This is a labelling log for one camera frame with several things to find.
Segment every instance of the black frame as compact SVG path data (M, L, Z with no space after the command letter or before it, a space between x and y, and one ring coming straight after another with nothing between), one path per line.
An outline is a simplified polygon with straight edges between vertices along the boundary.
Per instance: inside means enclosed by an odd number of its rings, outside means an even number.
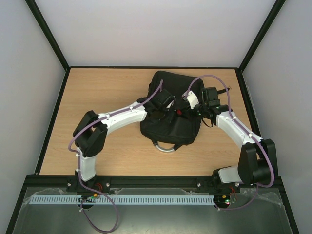
M245 80L243 77L243 71L264 38L266 32L268 31L270 25L274 21L281 7L283 6L285 0L276 0L274 6L272 7L269 15L264 21L260 31L258 32L256 38L254 39L250 49L248 50L245 58L243 59L239 68L236 67L129 67L129 66L72 66L70 67L59 48L51 30L48 27L42 13L40 12L36 2L34 0L25 0L27 5L29 6L31 12L33 13L35 19L40 25L43 33L47 37L51 47L56 53L60 63L62 64L64 70L66 71L64 80L58 94L58 99L51 117L51 121L48 127L48 131L44 140L44 144L38 159L38 163L35 169L34 175L27 175L23 187L21 189L20 195L18 197L16 206L14 208L11 220L9 222L9 226L7 228L6 233L10 234L14 230L14 226L25 197L25 193L27 188L30 187L59 187L64 188L68 183L68 179L74 177L73 175L39 175L40 169L43 163L44 155L48 146L48 142L50 140L50 136L52 133L52 129L57 117L57 113L59 110L60 102L65 90L66 82L70 73L71 68L157 68L157 69L235 69L237 80L239 83L239 87L243 96L244 104L246 107L247 115L251 124L252 131L258 135L260 134L260 130L258 127L257 119L254 114L254 109L249 97L249 93L245 84ZM197 184L200 181L201 183L205 183L207 180L211 179L211 176L98 176L99 178L109 180L110 187L112 188L124 188L124 187L133 187L133 188L182 188L182 189L192 189L198 190L198 192L207 192L204 188L198 188ZM250 186L241 185L240 187L246 188ZM288 220L293 233L299 233L298 227L296 225L286 191L282 182L281 177L279 176L272 188L279 189L281 194L282 202L285 206L286 213L288 216Z

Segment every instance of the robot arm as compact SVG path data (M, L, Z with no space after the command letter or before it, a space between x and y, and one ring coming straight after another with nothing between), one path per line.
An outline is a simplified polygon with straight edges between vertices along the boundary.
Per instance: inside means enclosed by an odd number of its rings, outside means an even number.
M96 118L106 117L106 119L95 125L94 131L89 129L84 135L77 138L75 142L80 152L80 171L83 181L88 181L96 175L95 163L97 154L104 148L106 136L114 130L134 122L141 122L146 118L147 112L144 106L132 109L132 107L138 105L138 102L134 102L130 106L110 113L96 115L93 111L90 111L85 114L74 131L74 135Z
M277 162L275 144L270 139L264 140L260 136L249 130L233 112L229 112L227 105L220 105L217 97L216 88L203 90L203 104L199 104L196 95L189 92L184 97L190 104L190 111L195 115L201 115L208 118L211 122L225 131L230 138L241 149L240 159L237 166L220 168L214 171L221 183L243 182L252 184L260 181L266 181L271 178L270 169L263 157L263 154L257 145L260 142L265 150L274 170L274 176L277 175ZM94 129L84 131L75 141L80 152L80 172L83 181L92 179L95 175L95 162L97 154L103 149L106 136L112 131L126 126L130 123L143 121L151 106L157 109L169 108L174 97L166 90L159 92L146 105L139 105L134 102L132 105L109 113L96 115L93 111L85 114L73 135L75 136L83 128L97 119L103 119L94 125Z
M226 132L241 150L237 166L220 168L214 171L214 175L218 177L219 182L253 184L270 180L271 171L265 159L266 156L272 166L274 177L277 176L278 169L274 142L271 139L264 140L249 130L232 110L229 112L228 105L220 105L215 87L203 89L202 99L203 104L191 107L193 112L210 119L212 124Z
M140 103L136 101L127 107L109 113L97 115L94 111L87 112L73 133L75 136L80 131L82 132L75 140L80 155L81 179L86 182L96 175L97 154L104 148L107 135L128 124L143 121L149 111L166 111L171 107L174 100L174 96L163 89L148 102L146 102L146 98L140 98L138 100ZM90 123L100 119L101 121L95 124L93 128L90 127L83 131Z

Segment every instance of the black metal edge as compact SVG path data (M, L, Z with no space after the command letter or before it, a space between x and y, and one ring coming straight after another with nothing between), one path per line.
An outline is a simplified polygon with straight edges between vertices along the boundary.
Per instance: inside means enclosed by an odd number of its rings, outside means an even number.
M47 22L45 21L41 11L39 10L35 0L25 0L25 2L27 3L29 9L33 13L35 19L37 20L40 28L42 29L44 35L46 36L47 40L49 41L52 49L54 50L56 56L58 57L60 63L62 64L64 70L68 70L69 65L68 65L62 51L60 50L59 45L56 42Z
M258 126L258 122L257 122L257 119L256 119L255 114L254 114L254 108L253 108L252 102L251 102L250 97L249 97L249 93L247 90L247 86L246 86L243 74L238 68L235 69L235 72L236 72L238 84L240 87L240 91L241 91L242 96L243 96L244 104L246 107L246 111L247 111L247 115L248 115L248 119L250 122L250 126L252 128L252 131L254 133L256 133L257 135L261 136L260 129Z
M247 64L251 60L252 56L254 55L255 51L257 50L258 46L260 45L262 39L264 38L265 34L267 33L268 29L270 28L271 24L273 23L274 19L276 18L278 12L282 8L284 2L286 0L276 0L272 9L270 10L267 18L265 19L264 23L262 24L257 36L253 40L252 45L250 46L247 54L245 55L239 69L243 72L247 67Z
M117 69L236 69L237 67L174 67L174 66L71 66L71 68L117 68Z
M287 215L287 218L288 218L288 221L289 221L289 225L290 225L290 227L292 229L292 233L293 234L298 234L299 233L298 226L297 226L296 220L295 220L295 218L293 216L292 208L291 208L291 205L290 205L290 203L288 201L287 194L286 194L286 192L280 192L280 195L281 195L284 207L285 207L285 211L286 211L286 215Z
M26 191L21 191L20 194L19 194L19 197L18 197L18 200L16 202L15 208L13 210L13 213L12 213L9 225L8 225L8 227L6 229L6 232L5 232L6 234L13 233L16 221L17 221L19 213L20 213L20 208L21 208L21 206L23 204L23 200L24 200L25 194L26 194Z
M68 178L75 175L27 175L22 190L28 187L66 187ZM97 178L108 178L114 188L145 188L145 187L170 187L170 188L196 188L198 178L210 176L131 176L131 175L98 175Z
M55 107L54 107L54 110L53 110L53 113L52 113L52 116L51 116L51 120L50 120L50 124L49 124L48 130L47 130L47 134L45 136L45 139L44 139L44 142L43 142L43 146L42 146L42 149L41 149L41 152L40 152L40 155L39 155L39 159L37 161L35 174L39 174L40 173L40 170L41 170L41 167L42 167L42 164L43 164L43 160L44 160L44 156L45 156L45 152L46 152L46 150L48 148L49 140L50 140L50 137L51 137L51 133L52 133L52 130L53 130L53 126L54 126L55 120L57 118L57 114L58 114L58 111L59 111L59 106L60 106L60 103L61 103L61 100L62 100L62 97L63 97L63 93L64 93L64 90L65 90L65 86L66 86L66 82L68 80L69 73L70 73L70 68L66 70L66 73L65 73L65 76L64 76L64 79L63 79L63 83L62 83L61 88L59 90L58 99L57 99L57 101L55 103Z

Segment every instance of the robotic arm segment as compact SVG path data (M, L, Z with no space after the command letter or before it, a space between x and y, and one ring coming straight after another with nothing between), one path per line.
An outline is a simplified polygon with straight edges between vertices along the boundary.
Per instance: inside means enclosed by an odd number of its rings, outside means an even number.
M248 129L232 112L232 115L236 120L245 128ZM246 132L244 132L237 123L233 121L233 119L230 117L229 111L222 112L221 114L217 115L216 117L216 125L221 128L224 132L226 132L229 137L235 142L235 144L240 149L242 145L245 145L248 143L255 143L253 139L251 139L250 135L248 135ZM252 131L249 131L250 134L252 134L258 142L261 141L261 137L254 134Z
M141 122L146 118L147 112L145 111L144 106L140 106L136 109L133 109L133 107L139 105L138 102L134 102L133 104L122 108L120 110L116 110L109 113L99 114L98 118L102 117L108 117L107 119L102 120L103 124L107 125L107 135L109 135L111 132L124 127L128 124L135 123L135 122Z

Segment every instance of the wooden board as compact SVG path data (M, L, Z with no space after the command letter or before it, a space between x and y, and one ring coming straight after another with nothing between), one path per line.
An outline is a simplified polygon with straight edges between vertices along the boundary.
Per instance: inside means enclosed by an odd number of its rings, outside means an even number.
M105 113L125 107L147 95L148 85L159 69L71 69L56 122L41 168L41 175L73 175L77 158L67 150L72 133L83 115ZM238 118L250 127L234 70L165 69L165 71L220 77L231 87L231 105ZM223 89L214 78L204 78L205 87ZM226 94L219 95L227 104ZM139 123L112 132L97 157L98 175L195 176L211 175L214 169L236 165L240 150L221 129L202 124L195 142L171 154L156 150L140 133Z

